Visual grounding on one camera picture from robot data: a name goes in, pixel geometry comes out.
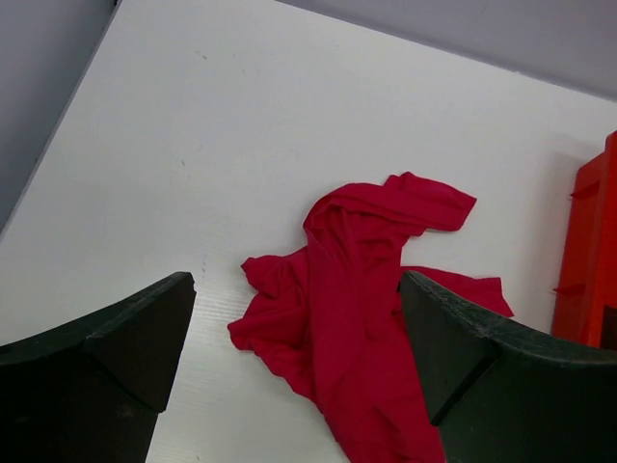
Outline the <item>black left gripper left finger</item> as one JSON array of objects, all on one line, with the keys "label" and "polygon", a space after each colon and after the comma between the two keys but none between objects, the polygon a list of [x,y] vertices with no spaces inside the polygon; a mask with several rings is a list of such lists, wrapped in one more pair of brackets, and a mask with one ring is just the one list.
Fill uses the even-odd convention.
[{"label": "black left gripper left finger", "polygon": [[143,462],[169,403],[196,292],[174,274],[1,348],[4,462]]}]

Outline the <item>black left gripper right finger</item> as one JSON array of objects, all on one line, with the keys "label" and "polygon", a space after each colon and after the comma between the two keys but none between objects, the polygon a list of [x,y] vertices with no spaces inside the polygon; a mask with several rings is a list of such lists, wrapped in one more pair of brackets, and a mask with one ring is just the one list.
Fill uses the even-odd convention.
[{"label": "black left gripper right finger", "polygon": [[400,291],[446,461],[615,461],[615,352],[524,326],[417,272]]}]

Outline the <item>red t-shirt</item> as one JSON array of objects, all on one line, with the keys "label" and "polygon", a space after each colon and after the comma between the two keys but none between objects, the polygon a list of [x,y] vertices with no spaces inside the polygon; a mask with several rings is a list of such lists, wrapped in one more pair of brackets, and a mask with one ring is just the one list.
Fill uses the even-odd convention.
[{"label": "red t-shirt", "polygon": [[303,248],[243,263],[255,297],[232,343],[311,400],[353,462],[444,461],[401,309],[401,254],[426,231],[462,228],[475,203],[410,173],[349,183],[314,204]]}]

